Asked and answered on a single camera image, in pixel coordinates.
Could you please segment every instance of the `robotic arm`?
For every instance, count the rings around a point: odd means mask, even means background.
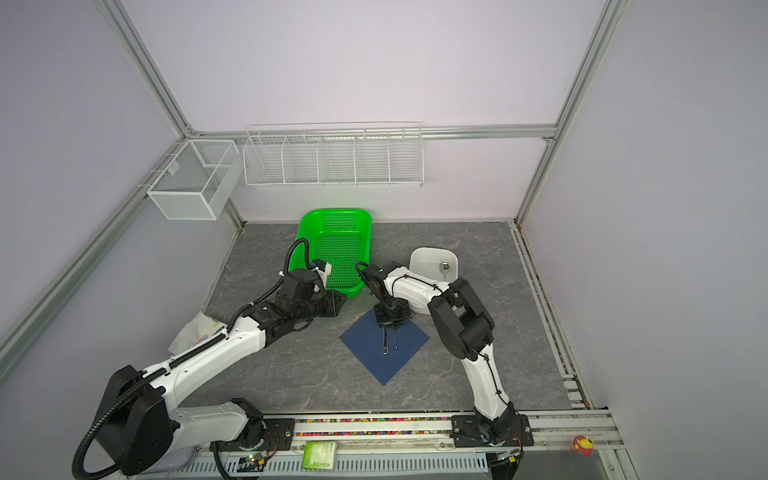
[[[469,282],[439,282],[390,263],[384,268],[358,263],[362,281],[379,299],[376,320],[382,324],[408,318],[411,310],[429,313],[440,340],[462,361],[475,397],[475,419],[454,421],[454,440],[464,446],[532,445],[528,420],[515,411],[502,387],[493,357],[494,322]]]
[[[293,251],[302,243],[306,269],[289,272]],[[72,475],[77,480],[95,480],[117,470],[135,475],[167,452],[206,442],[213,442],[216,448],[219,441],[232,441],[235,448],[242,450],[257,450],[265,443],[269,432],[263,415],[245,399],[211,407],[186,409],[179,405],[244,356],[287,333],[305,329],[315,317],[338,315],[347,297],[325,288],[332,267],[322,260],[311,263],[309,246],[306,239],[298,239],[288,250],[277,283],[259,299],[238,309],[226,327],[209,339],[145,370],[137,371],[132,366],[118,370],[110,378],[96,419],[74,454]],[[268,301],[275,292],[275,300]],[[86,472],[85,454],[94,440],[115,463],[99,472]],[[221,467],[220,472],[227,478]]]
[[[293,251],[302,243],[306,268],[289,272]],[[256,455],[251,458],[258,457],[260,465],[270,457],[265,454],[269,439],[275,438],[270,443],[270,447],[274,444],[272,453],[279,447],[289,448],[290,439],[270,432],[263,414],[245,399],[209,407],[179,405],[244,356],[268,347],[287,333],[306,328],[315,317],[338,315],[347,297],[326,289],[331,269],[322,260],[310,262],[309,242],[298,239],[286,255],[277,283],[238,309],[214,336],[144,370],[132,366],[118,370],[110,378],[96,418],[74,454],[73,476],[77,480],[95,480],[117,470],[135,475],[168,452],[212,442],[217,467],[224,478],[229,478],[218,458],[221,442],[229,442],[232,449],[253,451]],[[469,283],[461,278],[453,283],[434,281],[396,263],[385,268],[359,263],[357,270],[380,301],[376,306],[380,323],[402,321],[411,316],[412,310],[429,313],[445,348],[462,361],[475,397],[475,414],[452,417],[456,446],[532,445],[532,436],[525,433],[528,420],[515,411],[498,380],[493,359],[493,319]],[[274,293],[275,299],[267,300]],[[287,420],[285,426],[280,426],[281,432],[292,428],[293,419]],[[85,455],[94,440],[115,463],[99,472],[86,472]]]

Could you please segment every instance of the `blue cloth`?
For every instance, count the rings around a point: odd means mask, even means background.
[[[376,315],[371,310],[354,322],[339,338],[379,383],[386,385],[429,340],[427,334],[410,319],[397,330],[395,337],[395,330],[387,329],[389,353],[384,355],[382,329],[376,324]]]

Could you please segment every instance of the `green mesh basket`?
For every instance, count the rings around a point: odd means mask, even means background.
[[[301,219],[296,238],[310,241],[310,260],[333,265],[327,288],[357,296],[362,281],[355,263],[368,263],[371,255],[371,215],[365,210],[313,210]],[[290,269],[304,268],[304,245],[293,253]]]

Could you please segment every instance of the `gray countertop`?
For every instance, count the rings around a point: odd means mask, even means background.
[[[206,314],[227,321],[276,280],[296,237],[296,224],[249,224],[237,241]],[[569,409],[520,257],[506,223],[374,223],[371,261],[408,264],[418,247],[453,251],[458,274],[493,316],[494,353],[517,409]],[[335,318],[277,340],[200,387],[184,406],[215,405],[242,396],[263,412],[328,410],[456,410],[473,407],[462,365],[440,342],[429,316],[413,321],[429,341],[385,386],[339,339],[376,303],[367,289]]]

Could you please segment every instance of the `white wire rack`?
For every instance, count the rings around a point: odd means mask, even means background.
[[[232,140],[188,140],[147,194],[169,220],[216,220],[243,174]]]
[[[243,146],[251,187],[421,186],[420,128],[333,134],[249,135]]]

